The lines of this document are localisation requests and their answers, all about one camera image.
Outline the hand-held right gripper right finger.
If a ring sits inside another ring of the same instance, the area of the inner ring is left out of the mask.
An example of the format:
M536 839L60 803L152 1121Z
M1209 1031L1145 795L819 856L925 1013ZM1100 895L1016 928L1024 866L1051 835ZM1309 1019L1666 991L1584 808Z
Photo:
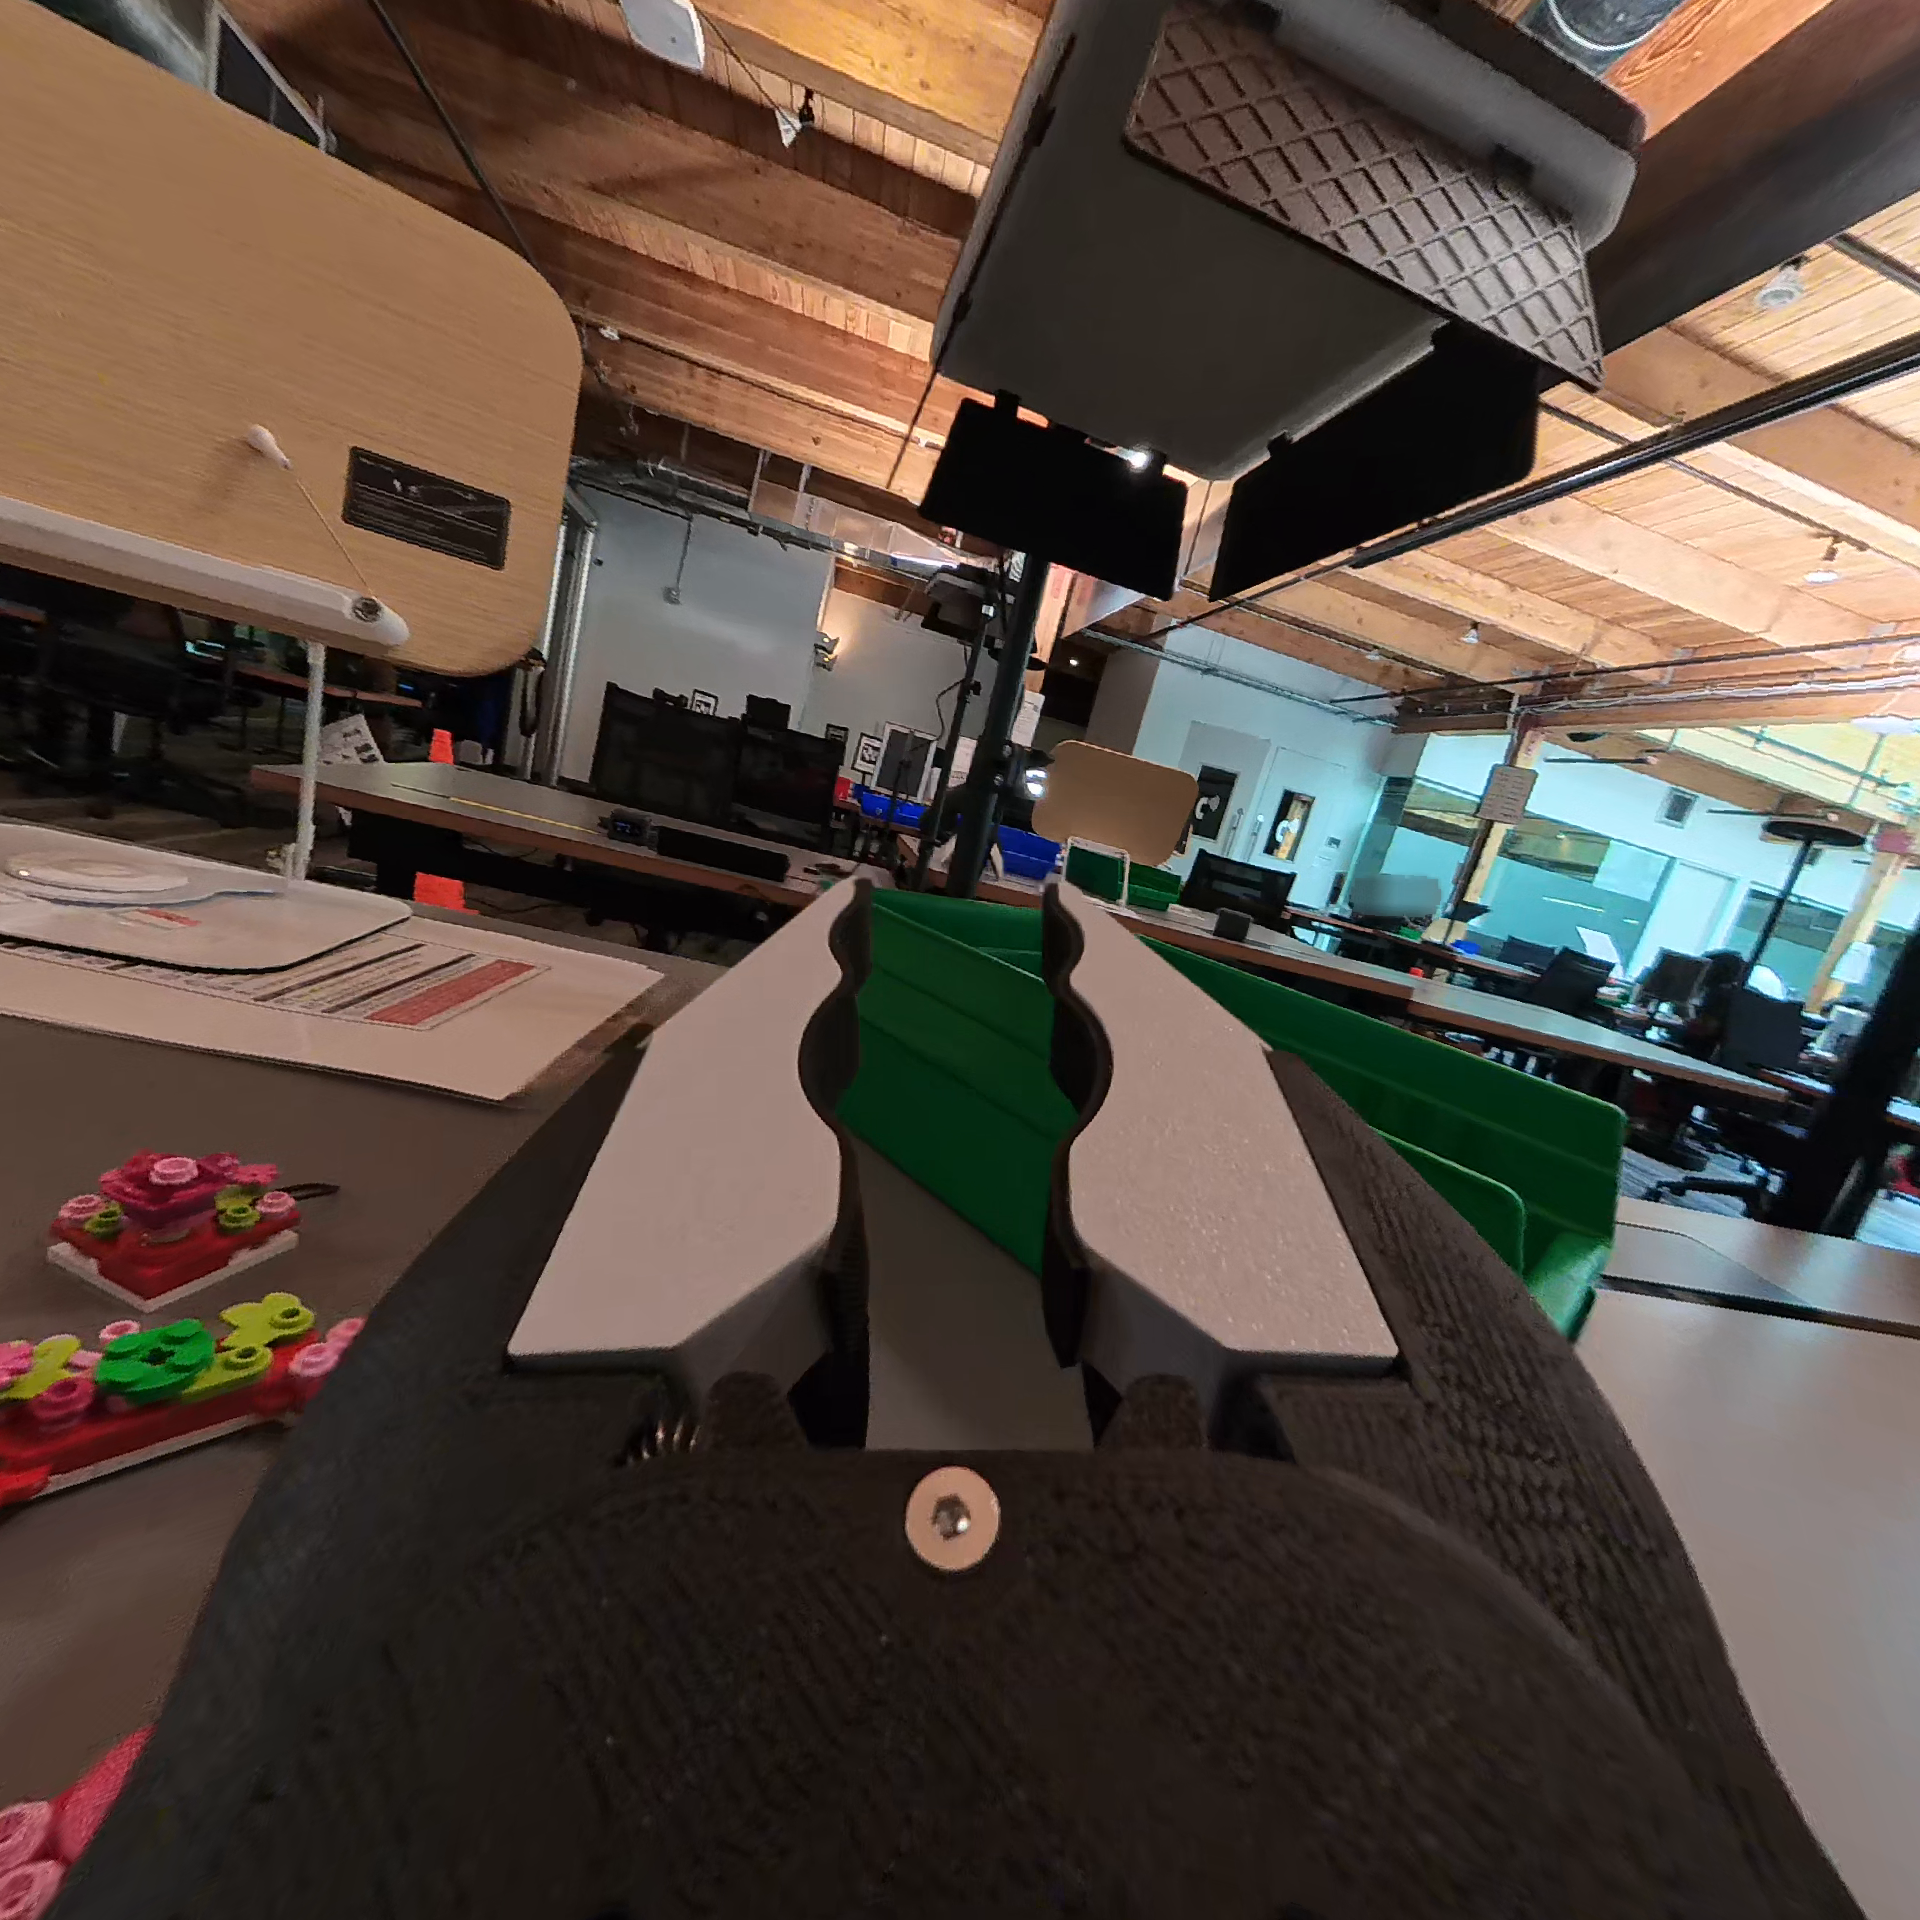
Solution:
M1072 1111L1043 1246L1060 1363L1117 1392L1388 1375L1401 1346L1260 1035L1062 879L1040 935Z

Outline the small green bin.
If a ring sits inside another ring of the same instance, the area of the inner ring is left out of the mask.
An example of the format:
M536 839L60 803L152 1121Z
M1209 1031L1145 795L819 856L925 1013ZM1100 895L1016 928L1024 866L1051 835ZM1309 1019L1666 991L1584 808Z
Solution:
M1165 911L1181 891L1180 872L1077 835L1062 846L1060 877L1096 899L1155 911Z

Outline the lego flowers on red base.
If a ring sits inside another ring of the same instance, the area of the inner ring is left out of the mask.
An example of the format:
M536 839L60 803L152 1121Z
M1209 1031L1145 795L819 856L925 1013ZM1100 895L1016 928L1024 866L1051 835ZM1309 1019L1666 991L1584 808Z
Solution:
M122 1319L88 1346L76 1334L3 1346L3 1506L254 1429L294 1423L363 1329L324 1325L290 1291L166 1325Z

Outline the printed paper sheet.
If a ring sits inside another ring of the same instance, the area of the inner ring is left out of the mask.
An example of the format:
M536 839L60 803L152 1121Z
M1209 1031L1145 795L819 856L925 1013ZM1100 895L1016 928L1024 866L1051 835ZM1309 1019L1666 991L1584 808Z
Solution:
M5 944L8 1016L504 1102L625 1016L630 952L409 919L294 967L210 971Z

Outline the pink lego piece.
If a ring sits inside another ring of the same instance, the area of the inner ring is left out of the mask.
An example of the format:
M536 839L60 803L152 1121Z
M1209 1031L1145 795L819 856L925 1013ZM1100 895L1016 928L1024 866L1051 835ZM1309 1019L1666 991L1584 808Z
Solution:
M152 1725L132 1729L54 1798L28 1798L3 1808L5 1918L45 1915L68 1870L105 1824L152 1734Z

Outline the large green plastic bin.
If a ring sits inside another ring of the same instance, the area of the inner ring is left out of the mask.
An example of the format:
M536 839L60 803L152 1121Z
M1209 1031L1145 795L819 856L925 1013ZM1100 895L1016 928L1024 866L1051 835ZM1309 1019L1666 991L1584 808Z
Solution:
M1616 1241L1611 1104L1158 939L1161 958L1306 1059L1574 1337ZM1037 907L881 891L838 1114L953 1214L1043 1270L1050 1168L1072 1109L1050 1071Z

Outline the dark metal pole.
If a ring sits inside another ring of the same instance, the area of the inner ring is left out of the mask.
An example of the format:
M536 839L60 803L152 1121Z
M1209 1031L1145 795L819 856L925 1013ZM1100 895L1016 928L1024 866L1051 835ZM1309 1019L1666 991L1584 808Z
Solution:
M974 898L988 871L988 851L995 847L1001 808L1016 786L1016 721L1024 703L1024 673L1033 658L1048 579L1050 565L1037 555L1022 553L1013 561L1010 577L1000 585L992 624L1000 653L988 710L977 734L965 782L953 786L947 776L923 817L916 866L916 888L921 891L932 879L932 856L940 849L948 851L941 877L941 891L948 898Z

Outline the wooden panel white stand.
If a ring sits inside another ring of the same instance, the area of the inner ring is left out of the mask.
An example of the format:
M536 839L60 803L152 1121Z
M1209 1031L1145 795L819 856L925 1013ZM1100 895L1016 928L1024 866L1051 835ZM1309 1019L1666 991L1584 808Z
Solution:
M104 599L300 640L289 882L329 664L483 679L545 634L581 370L501 243L5 3L5 670Z

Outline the silver air duct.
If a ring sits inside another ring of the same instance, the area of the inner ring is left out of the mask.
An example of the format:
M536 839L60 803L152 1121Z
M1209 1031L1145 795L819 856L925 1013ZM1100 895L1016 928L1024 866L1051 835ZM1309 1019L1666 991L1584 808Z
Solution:
M130 8L154 35L152 56L177 78L320 153L333 153L322 112L300 98L226 3L141 1Z

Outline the small wooden panel stand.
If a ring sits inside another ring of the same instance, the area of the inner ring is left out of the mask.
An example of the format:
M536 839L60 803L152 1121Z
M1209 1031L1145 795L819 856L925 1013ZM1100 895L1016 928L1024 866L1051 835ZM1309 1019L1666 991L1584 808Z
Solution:
M1059 846L1115 847L1153 867L1181 849L1196 797L1196 776L1178 765L1068 738L1051 751L1030 825Z

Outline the lego flowers on white plate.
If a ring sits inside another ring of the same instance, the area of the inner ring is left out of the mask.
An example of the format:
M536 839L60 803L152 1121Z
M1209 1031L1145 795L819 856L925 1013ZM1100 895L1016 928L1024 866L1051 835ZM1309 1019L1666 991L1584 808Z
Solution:
M146 1312L290 1255L300 1225L269 1161L140 1152L62 1202L44 1257Z

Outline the long wooden table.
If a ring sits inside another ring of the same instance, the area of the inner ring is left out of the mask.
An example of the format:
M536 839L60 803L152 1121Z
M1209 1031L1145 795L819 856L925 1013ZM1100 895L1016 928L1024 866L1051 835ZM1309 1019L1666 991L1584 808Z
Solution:
M656 813L634 832L611 832L609 801L435 760L329 763L316 775L316 797L349 816L349 856L372 867L386 895L409 895L429 875L569 905L612 887L668 887L788 911L838 879L876 875Z

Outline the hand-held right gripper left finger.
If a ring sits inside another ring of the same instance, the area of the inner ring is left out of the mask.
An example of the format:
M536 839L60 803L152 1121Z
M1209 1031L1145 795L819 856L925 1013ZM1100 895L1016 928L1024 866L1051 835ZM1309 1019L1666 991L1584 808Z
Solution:
M837 1105L874 965L841 879L681 1005L634 1081L513 1329L524 1373L796 1386L858 1346L858 1163Z

